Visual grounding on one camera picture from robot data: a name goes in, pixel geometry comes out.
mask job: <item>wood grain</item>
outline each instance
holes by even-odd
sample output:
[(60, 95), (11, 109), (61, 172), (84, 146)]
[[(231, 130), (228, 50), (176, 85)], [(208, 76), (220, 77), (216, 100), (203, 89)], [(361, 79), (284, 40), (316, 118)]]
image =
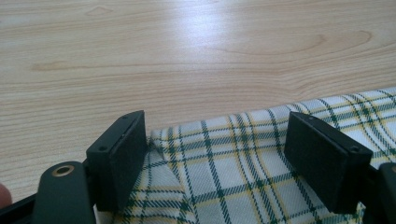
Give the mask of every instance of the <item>wood grain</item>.
[(120, 115), (148, 131), (396, 86), (396, 2), (0, 2), (0, 182), (15, 201)]

